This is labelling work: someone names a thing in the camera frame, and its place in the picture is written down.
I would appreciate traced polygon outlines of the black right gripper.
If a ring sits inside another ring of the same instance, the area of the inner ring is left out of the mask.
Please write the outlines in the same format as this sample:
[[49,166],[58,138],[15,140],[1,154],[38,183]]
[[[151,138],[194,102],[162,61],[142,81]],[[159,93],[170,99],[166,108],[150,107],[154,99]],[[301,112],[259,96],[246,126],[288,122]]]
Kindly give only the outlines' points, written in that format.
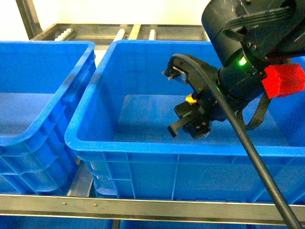
[[216,68],[199,68],[199,76],[195,79],[194,98],[197,103],[187,101],[174,108],[179,120],[167,127],[172,137],[178,136],[178,129],[189,133],[193,139],[207,136],[211,132],[210,120],[223,122],[227,119],[226,113],[216,101],[211,88],[206,84],[206,79],[213,83],[212,88],[216,88],[218,93],[227,99],[227,103],[232,105],[232,109],[239,106],[239,101],[229,96],[228,91],[221,86],[218,80],[218,70]]

